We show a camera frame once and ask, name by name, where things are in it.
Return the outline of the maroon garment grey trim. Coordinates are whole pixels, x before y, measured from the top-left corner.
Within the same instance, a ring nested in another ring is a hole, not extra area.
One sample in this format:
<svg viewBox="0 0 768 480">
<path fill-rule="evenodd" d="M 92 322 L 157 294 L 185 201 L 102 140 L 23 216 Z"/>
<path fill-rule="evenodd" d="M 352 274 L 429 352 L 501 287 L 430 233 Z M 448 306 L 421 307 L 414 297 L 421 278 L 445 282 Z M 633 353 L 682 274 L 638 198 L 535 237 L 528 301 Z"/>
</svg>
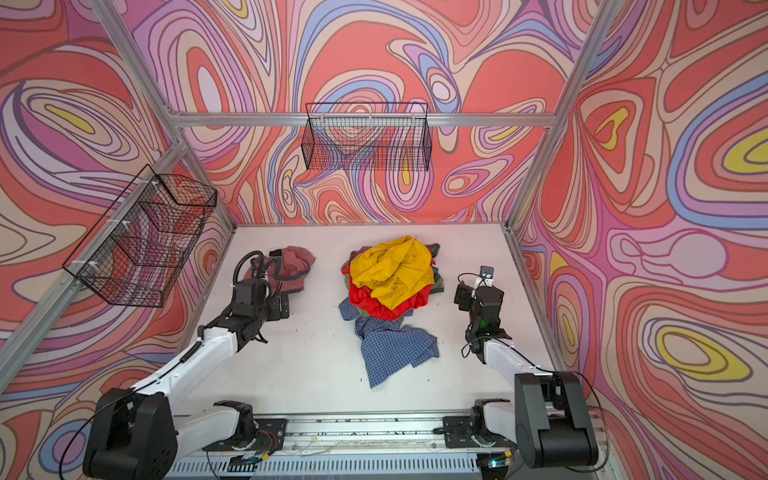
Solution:
<svg viewBox="0 0 768 480">
<path fill-rule="evenodd" d="M 281 286 L 283 293 L 294 294 L 304 290 L 306 278 L 314 263 L 315 257 L 309 250 L 288 246 L 272 250 L 267 255 L 257 254 L 250 258 L 244 278 L 259 276 L 269 282 L 273 293 Z"/>
</svg>

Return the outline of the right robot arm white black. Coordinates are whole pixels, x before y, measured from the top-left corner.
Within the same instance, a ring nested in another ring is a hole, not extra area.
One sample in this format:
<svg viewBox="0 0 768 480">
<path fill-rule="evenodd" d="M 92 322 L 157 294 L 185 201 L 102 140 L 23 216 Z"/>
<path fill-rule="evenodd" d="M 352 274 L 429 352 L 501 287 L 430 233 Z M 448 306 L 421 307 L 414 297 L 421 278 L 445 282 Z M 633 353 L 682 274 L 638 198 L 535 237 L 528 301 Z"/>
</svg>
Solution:
<svg viewBox="0 0 768 480">
<path fill-rule="evenodd" d="M 470 437 L 483 446 L 503 438 L 534 469 L 597 467 L 600 448 L 579 375 L 542 367 L 520 352 L 501 326 L 503 297 L 484 283 L 456 287 L 454 303 L 469 314 L 462 355 L 494 370 L 513 393 L 511 400 L 475 401 Z"/>
</svg>

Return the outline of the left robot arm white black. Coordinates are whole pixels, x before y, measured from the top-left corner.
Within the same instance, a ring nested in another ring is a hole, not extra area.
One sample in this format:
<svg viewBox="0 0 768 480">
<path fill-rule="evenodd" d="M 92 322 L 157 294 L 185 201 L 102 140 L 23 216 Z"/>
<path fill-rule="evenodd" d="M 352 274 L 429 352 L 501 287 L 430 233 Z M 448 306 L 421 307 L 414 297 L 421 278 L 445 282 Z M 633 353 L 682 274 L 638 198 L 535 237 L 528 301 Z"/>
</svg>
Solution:
<svg viewBox="0 0 768 480">
<path fill-rule="evenodd" d="M 211 445 L 250 450 L 260 429 L 251 405 L 222 400 L 194 414 L 177 408 L 248 343 L 264 342 L 263 325 L 290 315 L 287 293 L 261 278 L 234 284 L 230 303 L 198 329 L 194 343 L 127 389 L 103 394 L 91 420 L 82 470 L 96 479 L 162 479 L 173 464 Z"/>
</svg>

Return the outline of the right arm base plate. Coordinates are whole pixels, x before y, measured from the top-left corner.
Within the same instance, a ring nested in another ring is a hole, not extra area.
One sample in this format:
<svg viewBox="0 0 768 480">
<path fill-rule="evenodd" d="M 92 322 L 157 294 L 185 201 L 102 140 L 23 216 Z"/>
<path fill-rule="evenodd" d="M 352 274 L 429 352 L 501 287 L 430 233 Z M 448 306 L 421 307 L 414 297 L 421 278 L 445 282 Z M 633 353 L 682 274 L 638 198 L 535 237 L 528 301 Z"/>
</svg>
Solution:
<svg viewBox="0 0 768 480">
<path fill-rule="evenodd" d="M 501 435 L 491 433 L 480 426 L 470 415 L 449 415 L 442 424 L 432 430 L 440 436 L 449 449 L 505 449 L 515 451 L 517 445 Z"/>
</svg>

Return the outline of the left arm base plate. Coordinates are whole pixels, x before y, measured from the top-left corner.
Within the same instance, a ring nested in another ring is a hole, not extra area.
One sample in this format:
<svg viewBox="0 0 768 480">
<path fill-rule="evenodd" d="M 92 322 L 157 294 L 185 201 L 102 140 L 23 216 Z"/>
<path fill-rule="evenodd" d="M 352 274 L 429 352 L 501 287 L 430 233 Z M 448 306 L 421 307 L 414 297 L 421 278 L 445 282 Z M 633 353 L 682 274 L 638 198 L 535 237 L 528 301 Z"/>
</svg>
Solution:
<svg viewBox="0 0 768 480">
<path fill-rule="evenodd" d="M 254 427 L 237 431 L 226 440 L 214 442 L 203 448 L 206 452 L 227 452 L 244 455 L 261 455 L 280 451 L 285 442 L 288 420 L 286 418 L 256 418 Z"/>
</svg>

